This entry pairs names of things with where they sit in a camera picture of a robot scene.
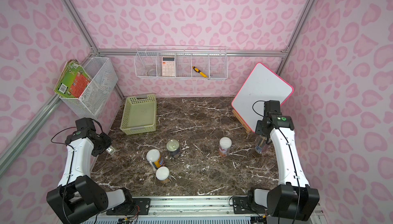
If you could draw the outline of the green plastic basket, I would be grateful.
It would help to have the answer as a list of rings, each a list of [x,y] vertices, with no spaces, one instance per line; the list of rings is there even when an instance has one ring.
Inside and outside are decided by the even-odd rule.
[[[157,100],[155,94],[127,97],[120,130],[126,135],[156,131]]]

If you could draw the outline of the tall yellow blue can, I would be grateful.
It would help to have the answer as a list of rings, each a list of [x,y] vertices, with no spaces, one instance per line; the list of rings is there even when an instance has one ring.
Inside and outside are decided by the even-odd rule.
[[[153,171],[157,171],[160,167],[165,166],[164,160],[161,157],[161,152],[157,149],[152,149],[146,154],[146,159],[152,166]]]

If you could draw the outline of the short orange can white lid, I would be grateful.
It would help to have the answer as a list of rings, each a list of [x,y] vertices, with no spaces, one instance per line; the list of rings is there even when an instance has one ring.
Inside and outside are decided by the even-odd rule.
[[[166,184],[170,181],[170,171],[167,167],[161,166],[156,171],[156,178],[162,183]]]

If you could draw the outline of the dark can silver top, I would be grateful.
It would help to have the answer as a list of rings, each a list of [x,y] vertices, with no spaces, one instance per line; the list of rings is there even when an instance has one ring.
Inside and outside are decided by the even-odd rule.
[[[179,141],[175,139],[169,140],[166,144],[166,148],[172,158],[177,159],[180,157],[181,149]]]

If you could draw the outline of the grey stapler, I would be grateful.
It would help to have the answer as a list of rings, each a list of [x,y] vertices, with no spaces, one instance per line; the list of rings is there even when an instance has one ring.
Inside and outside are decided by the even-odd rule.
[[[109,153],[109,154],[113,154],[115,151],[116,151],[116,149],[113,146],[109,146],[106,149],[106,152]]]

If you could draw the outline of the clear jar blue lid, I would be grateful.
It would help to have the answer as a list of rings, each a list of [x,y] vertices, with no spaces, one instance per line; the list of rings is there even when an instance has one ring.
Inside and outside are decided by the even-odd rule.
[[[259,135],[256,138],[255,143],[255,151],[259,154],[263,154],[268,150],[271,144],[271,139],[269,137]]]

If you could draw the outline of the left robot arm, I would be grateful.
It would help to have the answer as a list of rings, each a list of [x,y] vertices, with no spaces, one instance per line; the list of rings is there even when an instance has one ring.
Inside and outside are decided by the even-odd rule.
[[[106,151],[112,139],[98,134],[98,121],[76,120],[76,131],[68,135],[64,173],[56,189],[47,193],[47,203],[64,224],[81,224],[100,213],[130,215],[137,210],[131,193],[121,188],[106,192],[91,179],[90,160]]]

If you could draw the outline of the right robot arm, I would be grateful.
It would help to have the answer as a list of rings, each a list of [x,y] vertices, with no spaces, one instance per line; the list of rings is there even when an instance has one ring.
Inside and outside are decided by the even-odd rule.
[[[284,116],[280,102],[264,102],[264,113],[256,125],[255,133],[264,139],[264,146],[273,145],[278,166],[278,185],[265,190],[249,191],[253,209],[265,207],[267,213],[278,219],[306,222],[319,203],[319,192],[311,188],[302,169],[295,146],[295,128],[290,116]]]

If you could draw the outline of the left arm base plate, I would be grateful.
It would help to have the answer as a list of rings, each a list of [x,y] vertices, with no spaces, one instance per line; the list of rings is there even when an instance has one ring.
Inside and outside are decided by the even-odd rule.
[[[133,198],[126,200],[124,203],[107,210],[106,215],[112,216],[134,216],[148,215],[150,209],[150,198]]]

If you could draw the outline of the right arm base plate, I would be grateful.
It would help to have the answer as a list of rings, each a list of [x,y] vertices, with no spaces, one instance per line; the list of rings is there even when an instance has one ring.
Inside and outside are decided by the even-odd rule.
[[[266,214],[265,207],[246,196],[232,196],[228,203],[233,208],[234,214]]]

